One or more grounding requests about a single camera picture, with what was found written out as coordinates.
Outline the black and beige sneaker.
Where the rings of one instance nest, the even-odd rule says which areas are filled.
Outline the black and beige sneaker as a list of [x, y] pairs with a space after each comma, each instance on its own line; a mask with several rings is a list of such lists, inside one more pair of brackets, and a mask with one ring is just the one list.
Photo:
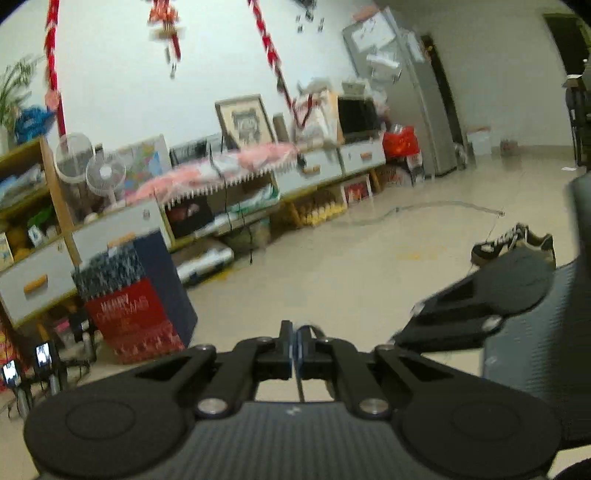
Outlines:
[[554, 238], [551, 234], [538, 236], [528, 225], [517, 223], [496, 239], [476, 244], [471, 251], [471, 263], [482, 267], [500, 256], [519, 248], [538, 254], [552, 268], [556, 267]]

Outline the red blue Christmas gift box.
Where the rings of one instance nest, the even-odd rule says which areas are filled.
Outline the red blue Christmas gift box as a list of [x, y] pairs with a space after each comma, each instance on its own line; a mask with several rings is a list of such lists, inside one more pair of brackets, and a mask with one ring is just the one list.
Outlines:
[[190, 345], [197, 312], [159, 232], [93, 256], [75, 267], [72, 279], [120, 363], [147, 361]]

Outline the pink fringed cloth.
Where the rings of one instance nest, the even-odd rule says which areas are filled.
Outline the pink fringed cloth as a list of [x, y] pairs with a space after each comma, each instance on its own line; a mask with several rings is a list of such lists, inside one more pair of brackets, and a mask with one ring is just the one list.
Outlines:
[[143, 183], [126, 196], [127, 205], [155, 199], [160, 205], [174, 205], [195, 196], [209, 195], [276, 171], [297, 166], [298, 149], [291, 143], [267, 143], [212, 154], [189, 161]]

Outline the red plastic bag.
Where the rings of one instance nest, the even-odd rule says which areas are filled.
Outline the red plastic bag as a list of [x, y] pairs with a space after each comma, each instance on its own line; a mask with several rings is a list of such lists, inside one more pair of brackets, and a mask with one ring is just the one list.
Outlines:
[[384, 132], [382, 144], [387, 158], [408, 157], [421, 152], [412, 126], [394, 126], [390, 131]]

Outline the colourful world map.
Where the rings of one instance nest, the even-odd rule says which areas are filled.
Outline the colourful world map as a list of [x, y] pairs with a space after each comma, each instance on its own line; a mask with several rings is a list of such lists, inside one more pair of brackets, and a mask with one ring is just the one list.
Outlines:
[[135, 193], [148, 180], [172, 169], [163, 135], [122, 147], [116, 151], [116, 156], [126, 168], [122, 188], [124, 197]]

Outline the framed cartoon portrait picture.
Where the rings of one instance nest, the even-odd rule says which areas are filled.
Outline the framed cartoon portrait picture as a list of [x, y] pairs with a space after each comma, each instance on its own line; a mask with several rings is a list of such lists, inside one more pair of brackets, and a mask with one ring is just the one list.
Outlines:
[[260, 95], [218, 101], [215, 111], [228, 150], [241, 150], [276, 141]]

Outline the white desk fan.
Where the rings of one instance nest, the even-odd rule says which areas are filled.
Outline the white desk fan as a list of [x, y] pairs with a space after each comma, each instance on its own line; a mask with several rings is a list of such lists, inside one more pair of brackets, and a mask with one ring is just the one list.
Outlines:
[[86, 167], [94, 158], [94, 148], [89, 138], [81, 133], [60, 137], [54, 154], [54, 168], [59, 179], [67, 184], [85, 181]]
[[126, 179], [126, 167], [118, 156], [106, 155], [102, 149], [97, 149], [86, 166], [85, 178], [93, 194], [115, 204]]

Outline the long white wooden cabinet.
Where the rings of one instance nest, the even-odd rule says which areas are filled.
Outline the long white wooden cabinet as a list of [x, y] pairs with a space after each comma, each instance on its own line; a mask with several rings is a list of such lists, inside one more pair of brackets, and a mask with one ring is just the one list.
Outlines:
[[[385, 162], [379, 140], [296, 147], [297, 166], [290, 170], [269, 173], [174, 205], [160, 205], [155, 199], [127, 205], [122, 189], [118, 201], [110, 204], [89, 190], [86, 178], [79, 184], [59, 179], [75, 217], [72, 238], [81, 263], [125, 239], [150, 232], [159, 232], [171, 250], [200, 237], [221, 235], [266, 217], [281, 201], [353, 174], [374, 172]], [[10, 205], [18, 195], [42, 181], [44, 174], [39, 167], [1, 180], [1, 207]], [[58, 235], [52, 217], [53, 208], [49, 205], [27, 223], [28, 237], [35, 246]], [[75, 293], [71, 274], [77, 265], [73, 264], [63, 239], [13, 265], [5, 231], [6, 227], [1, 225], [1, 305], [9, 322], [19, 326]]]

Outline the black monitor screen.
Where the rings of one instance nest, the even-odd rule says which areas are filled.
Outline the black monitor screen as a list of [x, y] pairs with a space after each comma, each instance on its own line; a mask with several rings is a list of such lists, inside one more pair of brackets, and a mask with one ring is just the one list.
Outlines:
[[338, 97], [339, 125], [345, 143], [376, 138], [380, 120], [371, 97]]

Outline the wooden shelf unit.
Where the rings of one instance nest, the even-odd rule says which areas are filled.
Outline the wooden shelf unit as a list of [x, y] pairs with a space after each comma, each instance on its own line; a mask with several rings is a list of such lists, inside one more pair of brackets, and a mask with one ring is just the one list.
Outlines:
[[[24, 175], [32, 167], [40, 168], [44, 174], [44, 181], [26, 189], [10, 205], [1, 207], [1, 225], [6, 227], [5, 233], [13, 256], [13, 265], [59, 239], [65, 241], [73, 264], [79, 265], [80, 254], [72, 238], [75, 217], [66, 200], [65, 190], [58, 178], [53, 153], [47, 140], [37, 137], [2, 156], [1, 180], [6, 180], [11, 175]], [[58, 226], [58, 235], [35, 246], [28, 237], [27, 223], [49, 205], [53, 208], [52, 219]]]

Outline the grey refrigerator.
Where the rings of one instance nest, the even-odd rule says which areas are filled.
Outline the grey refrigerator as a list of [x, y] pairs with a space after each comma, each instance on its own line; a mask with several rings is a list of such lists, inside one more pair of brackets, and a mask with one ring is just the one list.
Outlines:
[[455, 144], [436, 76], [412, 23], [388, 7], [342, 30], [356, 73], [386, 96], [392, 123], [415, 129], [431, 177], [458, 168]]

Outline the green potted plant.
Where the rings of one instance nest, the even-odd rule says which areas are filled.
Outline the green potted plant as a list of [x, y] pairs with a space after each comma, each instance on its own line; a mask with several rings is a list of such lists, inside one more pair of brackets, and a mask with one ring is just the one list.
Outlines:
[[8, 65], [1, 74], [1, 125], [13, 133], [19, 112], [30, 97], [30, 86], [41, 57], [27, 55]]

